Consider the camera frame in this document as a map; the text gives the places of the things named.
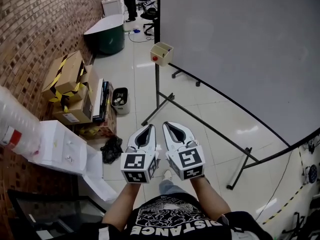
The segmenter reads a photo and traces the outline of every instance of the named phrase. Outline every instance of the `brick wall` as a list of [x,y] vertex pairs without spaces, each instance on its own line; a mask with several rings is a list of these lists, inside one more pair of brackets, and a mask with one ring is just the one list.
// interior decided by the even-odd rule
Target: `brick wall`
[[[40,120],[50,118],[41,90],[52,61],[80,50],[88,63],[83,33],[102,15],[101,0],[0,0],[0,85]],[[15,216],[7,189],[70,194],[69,179],[0,146],[0,239],[11,236]]]

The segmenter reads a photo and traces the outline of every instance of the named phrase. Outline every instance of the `red label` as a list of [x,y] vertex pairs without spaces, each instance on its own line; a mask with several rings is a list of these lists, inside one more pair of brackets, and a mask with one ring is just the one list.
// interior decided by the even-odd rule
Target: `red label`
[[21,136],[22,136],[21,132],[14,130],[7,147],[11,150],[14,149],[16,145],[19,143]]

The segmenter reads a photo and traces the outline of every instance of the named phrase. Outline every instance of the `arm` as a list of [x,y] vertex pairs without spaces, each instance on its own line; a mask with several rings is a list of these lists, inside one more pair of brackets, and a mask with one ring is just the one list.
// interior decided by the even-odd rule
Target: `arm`
[[192,178],[190,181],[202,209],[211,220],[217,221],[221,215],[231,212],[229,205],[205,177]]
[[111,224],[119,231],[124,230],[141,184],[127,183],[110,210],[104,215],[102,223]]

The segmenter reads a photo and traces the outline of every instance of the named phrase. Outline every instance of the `whiteboard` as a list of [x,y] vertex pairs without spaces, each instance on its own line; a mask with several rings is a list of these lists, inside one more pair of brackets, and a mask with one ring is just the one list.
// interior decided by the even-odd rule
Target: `whiteboard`
[[320,128],[320,0],[160,0],[160,40],[290,145]]

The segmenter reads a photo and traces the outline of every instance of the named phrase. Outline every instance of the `white tile floor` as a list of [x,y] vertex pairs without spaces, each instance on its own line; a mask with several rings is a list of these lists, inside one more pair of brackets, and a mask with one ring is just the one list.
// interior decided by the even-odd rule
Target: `white tile floor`
[[[125,28],[126,30],[133,28],[142,30],[143,23],[148,23],[148,21],[138,18],[135,22],[126,23]],[[146,40],[142,31],[133,36],[130,35],[130,38],[137,42]],[[127,35],[125,48],[121,52],[109,57],[98,57],[94,62],[94,68],[100,77],[110,81],[115,88],[127,87],[129,90],[130,113],[117,118],[117,133],[123,139],[123,149],[127,145],[129,136],[141,127],[141,123],[156,107],[155,67],[150,61],[149,53],[153,43],[153,41],[133,43]],[[161,92],[167,95],[173,92],[177,103],[205,120],[242,148],[252,147],[252,154],[258,159],[266,158],[286,147],[261,123],[217,92],[203,84],[196,87],[196,81],[183,73],[177,75],[176,79],[172,79],[173,72],[175,69],[170,66],[160,68]],[[244,170],[234,190],[228,190],[226,185],[231,180],[243,154],[170,103],[167,103],[149,121],[156,127],[156,138],[161,147],[159,152],[162,160],[155,173],[155,178],[150,184],[145,184],[140,189],[135,207],[159,195],[158,185],[162,180],[162,172],[169,167],[164,156],[166,145],[161,128],[165,121],[181,123],[192,130],[203,147],[206,159],[205,175],[211,185],[228,202],[233,211],[247,211],[256,218],[276,189],[288,162],[289,154]],[[99,148],[103,146],[104,141],[94,141],[91,144]],[[319,150],[316,150],[313,155],[307,151],[301,153],[305,166],[319,163]],[[257,220],[260,224],[278,211],[299,189],[303,182],[301,174],[299,151],[294,150],[271,205]],[[126,182],[120,171],[119,159],[112,165],[104,165],[104,179],[116,191],[122,190]],[[189,181],[181,181],[177,175],[173,175],[173,181],[190,194],[195,195]],[[263,228],[273,237],[278,237],[283,229],[290,228],[295,211],[306,214],[311,196],[316,191],[315,184],[305,186],[286,209]]]

